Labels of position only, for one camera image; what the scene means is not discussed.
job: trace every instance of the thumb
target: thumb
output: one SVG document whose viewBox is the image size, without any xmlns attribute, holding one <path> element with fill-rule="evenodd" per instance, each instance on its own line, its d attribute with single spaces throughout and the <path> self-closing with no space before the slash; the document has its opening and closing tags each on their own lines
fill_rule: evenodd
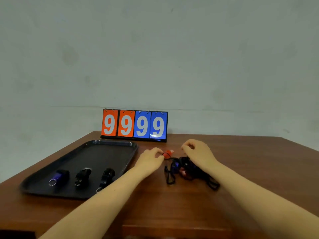
<svg viewBox="0 0 319 239">
<path fill-rule="evenodd" d="M 192 153 L 193 153 L 193 149 L 191 149 L 189 146 L 187 145 L 183 145 L 181 147 L 183 149 L 183 151 L 187 154 L 187 156 L 189 157 Z"/>
</svg>

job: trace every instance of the brown tabletop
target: brown tabletop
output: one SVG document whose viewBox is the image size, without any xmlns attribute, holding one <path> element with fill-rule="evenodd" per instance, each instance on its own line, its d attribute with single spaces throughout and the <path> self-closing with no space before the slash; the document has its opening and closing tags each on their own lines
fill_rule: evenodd
<svg viewBox="0 0 319 239">
<path fill-rule="evenodd" d="M 21 194 L 19 184 L 79 145 L 99 139 L 95 131 L 0 184 L 0 229 L 42 235 L 82 201 Z M 280 137 L 168 134 L 167 143 L 137 142 L 147 148 L 175 150 L 189 138 L 207 143 L 229 168 L 319 216 L 319 152 Z M 223 187 L 176 177 L 166 185 L 164 164 L 134 190 L 108 230 L 112 237 L 261 238 L 265 235 Z"/>
</svg>

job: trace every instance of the black scoreboard frame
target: black scoreboard frame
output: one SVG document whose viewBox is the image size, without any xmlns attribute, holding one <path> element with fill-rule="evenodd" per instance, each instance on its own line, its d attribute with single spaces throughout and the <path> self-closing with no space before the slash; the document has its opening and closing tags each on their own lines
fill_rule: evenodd
<svg viewBox="0 0 319 239">
<path fill-rule="evenodd" d="M 167 142 L 167 130 L 168 130 L 168 112 L 167 116 L 166 116 L 166 136 L 165 139 L 158 139 L 156 140 L 155 138 L 135 138 L 135 137 L 121 137 L 118 136 L 118 129 L 119 129 L 119 121 L 120 121 L 120 111 L 135 111 L 135 112 L 150 112 L 152 114 L 152 112 L 163 112 L 163 111 L 143 111 L 143 110 L 123 110 L 123 109 L 109 109 L 109 108 L 105 108 L 104 110 L 114 110 L 114 111 L 118 111 L 118 116 L 117 116 L 117 126 L 116 126 L 116 136 L 105 136 L 105 135 L 101 135 L 100 138 L 103 139 L 117 139 L 117 140 L 133 140 L 133 141 L 146 141 L 146 142 Z"/>
</svg>

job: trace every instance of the person's right hand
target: person's right hand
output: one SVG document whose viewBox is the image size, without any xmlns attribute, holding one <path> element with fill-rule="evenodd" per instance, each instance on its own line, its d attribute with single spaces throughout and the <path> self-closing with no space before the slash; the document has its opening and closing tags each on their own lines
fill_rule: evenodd
<svg viewBox="0 0 319 239">
<path fill-rule="evenodd" d="M 195 139 L 187 140 L 181 147 L 190 160 L 204 172 L 218 164 L 208 145 Z"/>
</svg>

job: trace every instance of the scoreboard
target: scoreboard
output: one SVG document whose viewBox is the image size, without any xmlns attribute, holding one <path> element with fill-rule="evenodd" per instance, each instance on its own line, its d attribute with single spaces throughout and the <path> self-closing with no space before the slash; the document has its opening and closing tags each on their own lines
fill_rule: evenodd
<svg viewBox="0 0 319 239">
<path fill-rule="evenodd" d="M 101 138 L 167 141 L 168 112 L 104 109 Z"/>
</svg>

